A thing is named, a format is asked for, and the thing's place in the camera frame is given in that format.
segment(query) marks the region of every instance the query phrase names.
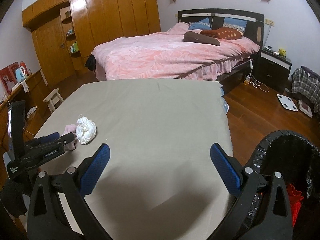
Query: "brown pillow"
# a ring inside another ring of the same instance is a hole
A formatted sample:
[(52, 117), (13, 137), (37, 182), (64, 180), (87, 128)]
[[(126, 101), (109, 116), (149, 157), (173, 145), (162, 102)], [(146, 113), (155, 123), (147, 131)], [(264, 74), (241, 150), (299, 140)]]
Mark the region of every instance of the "brown pillow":
[(221, 27), (217, 30), (203, 30), (200, 34), (224, 40), (237, 40), (242, 38), (243, 34), (240, 31), (229, 27)]
[(183, 41), (220, 46), (220, 42), (217, 39), (195, 32), (186, 32), (184, 34)]

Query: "headboard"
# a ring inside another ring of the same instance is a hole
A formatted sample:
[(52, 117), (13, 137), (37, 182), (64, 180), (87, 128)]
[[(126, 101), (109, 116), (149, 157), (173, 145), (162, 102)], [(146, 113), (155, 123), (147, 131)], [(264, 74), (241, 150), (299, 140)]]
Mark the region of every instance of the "headboard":
[(234, 9), (192, 9), (178, 11), (179, 22), (197, 22), (207, 17), (213, 30), (222, 27), (225, 17), (248, 20), (244, 36), (254, 41), (262, 49), (264, 33), (263, 14)]

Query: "stool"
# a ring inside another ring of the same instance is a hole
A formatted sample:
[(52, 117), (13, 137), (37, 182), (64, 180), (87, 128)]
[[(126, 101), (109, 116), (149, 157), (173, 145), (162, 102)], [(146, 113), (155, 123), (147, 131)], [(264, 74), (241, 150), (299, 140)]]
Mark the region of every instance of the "stool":
[(62, 103), (64, 100), (62, 98), (62, 96), (59, 94), (59, 88), (53, 90), (43, 101), (45, 103), (48, 103), (48, 107), (51, 111), (51, 113), (53, 113), (56, 108), (55, 108), (55, 104), (58, 103), (59, 101)]

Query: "metal screw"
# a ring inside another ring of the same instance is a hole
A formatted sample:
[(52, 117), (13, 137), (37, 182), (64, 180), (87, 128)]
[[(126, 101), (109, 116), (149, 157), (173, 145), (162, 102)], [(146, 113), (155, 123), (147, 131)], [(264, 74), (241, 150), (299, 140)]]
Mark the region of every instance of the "metal screw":
[(275, 172), (275, 176), (279, 179), (282, 177), (281, 173), (279, 171), (276, 171)]
[(250, 168), (250, 167), (246, 167), (246, 168), (244, 169), (244, 171), (245, 171), (246, 173), (248, 173), (248, 174), (252, 174), (252, 173), (253, 173), (253, 169)]
[(73, 174), (73, 173), (75, 173), (76, 172), (76, 168), (75, 167), (69, 167), (68, 169), (67, 169), (67, 173), (69, 173), (69, 174)]
[(44, 171), (39, 172), (38, 176), (39, 178), (43, 178), (45, 176), (45, 172)]

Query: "plaid cloth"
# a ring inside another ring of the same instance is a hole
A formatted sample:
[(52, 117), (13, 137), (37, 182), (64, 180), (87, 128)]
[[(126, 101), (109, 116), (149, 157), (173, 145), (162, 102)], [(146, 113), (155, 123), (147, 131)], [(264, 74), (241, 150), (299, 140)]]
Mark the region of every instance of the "plaid cloth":
[(292, 74), (292, 93), (301, 93), (313, 104), (314, 112), (320, 109), (320, 82), (311, 78), (302, 68), (297, 68)]

